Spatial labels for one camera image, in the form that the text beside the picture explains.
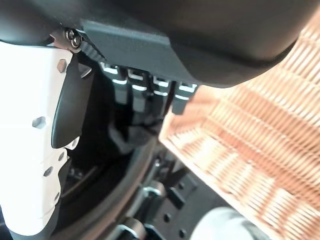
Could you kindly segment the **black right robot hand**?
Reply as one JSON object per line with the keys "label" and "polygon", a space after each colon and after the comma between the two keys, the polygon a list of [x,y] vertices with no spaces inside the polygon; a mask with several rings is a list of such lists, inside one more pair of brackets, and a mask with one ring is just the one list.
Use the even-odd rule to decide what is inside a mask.
{"label": "black right robot hand", "polygon": [[282,62],[319,5],[1,1],[1,239],[158,239],[165,116]]}

